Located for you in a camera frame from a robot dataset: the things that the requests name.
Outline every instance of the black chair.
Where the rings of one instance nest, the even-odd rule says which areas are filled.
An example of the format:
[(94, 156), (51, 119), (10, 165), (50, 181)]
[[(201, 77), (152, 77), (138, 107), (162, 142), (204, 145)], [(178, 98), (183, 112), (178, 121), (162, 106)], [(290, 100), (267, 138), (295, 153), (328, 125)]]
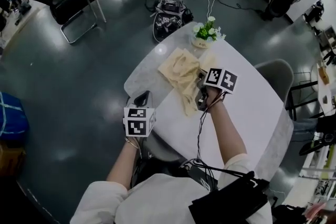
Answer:
[[(50, 7), (51, 14), (53, 15), (56, 22), (61, 26), (61, 32), (66, 38), (67, 42), (72, 44), (86, 34), (89, 30), (93, 29), (97, 25), (97, 16), (91, 6), (91, 2), (94, 0), (35, 0), (46, 4)], [(76, 38), (74, 41), (69, 41), (68, 37), (64, 33), (64, 29), (69, 25), (73, 20), (75, 20), (80, 14), (83, 13), (83, 9), (89, 5), (96, 21), (94, 24), (87, 29), (81, 36)]]

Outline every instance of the white shirt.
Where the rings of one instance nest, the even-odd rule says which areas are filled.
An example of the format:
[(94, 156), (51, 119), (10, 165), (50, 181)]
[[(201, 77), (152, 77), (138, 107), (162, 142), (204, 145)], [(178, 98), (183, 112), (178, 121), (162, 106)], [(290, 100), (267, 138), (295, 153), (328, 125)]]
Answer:
[[(226, 169), (249, 172), (247, 155), (233, 157)], [(218, 188), (236, 179), (222, 173)], [(70, 224), (194, 224), (188, 207), (193, 200), (207, 194), (208, 191), (191, 178), (164, 174), (155, 174), (129, 191), (115, 182), (94, 182), (85, 191)], [(271, 224), (270, 204), (250, 216), (248, 222)]]

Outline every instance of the person's right hand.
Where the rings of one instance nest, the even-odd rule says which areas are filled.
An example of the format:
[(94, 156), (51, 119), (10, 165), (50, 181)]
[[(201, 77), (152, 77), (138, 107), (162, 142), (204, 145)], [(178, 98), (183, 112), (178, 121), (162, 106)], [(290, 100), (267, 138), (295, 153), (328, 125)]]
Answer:
[(215, 98), (219, 95), (220, 89), (215, 88), (215, 87), (211, 87), (211, 86), (207, 86), (206, 91), (208, 93), (208, 99), (206, 100), (206, 104), (209, 106), (209, 105), (212, 104), (212, 102), (215, 100)]

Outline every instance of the flower vase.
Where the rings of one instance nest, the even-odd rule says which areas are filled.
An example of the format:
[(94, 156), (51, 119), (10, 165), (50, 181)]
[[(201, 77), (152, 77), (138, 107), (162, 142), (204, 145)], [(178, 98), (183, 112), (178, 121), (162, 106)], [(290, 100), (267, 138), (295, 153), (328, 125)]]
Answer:
[(191, 43), (197, 48), (208, 49), (213, 41), (206, 41), (199, 37), (193, 37)]

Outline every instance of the blue bag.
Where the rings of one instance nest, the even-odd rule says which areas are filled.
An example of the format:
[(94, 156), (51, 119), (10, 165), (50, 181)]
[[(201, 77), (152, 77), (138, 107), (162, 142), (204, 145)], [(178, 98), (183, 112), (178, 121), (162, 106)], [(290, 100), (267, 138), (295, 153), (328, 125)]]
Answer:
[(22, 140), (29, 124), (20, 100), (0, 92), (0, 109), (0, 140)]

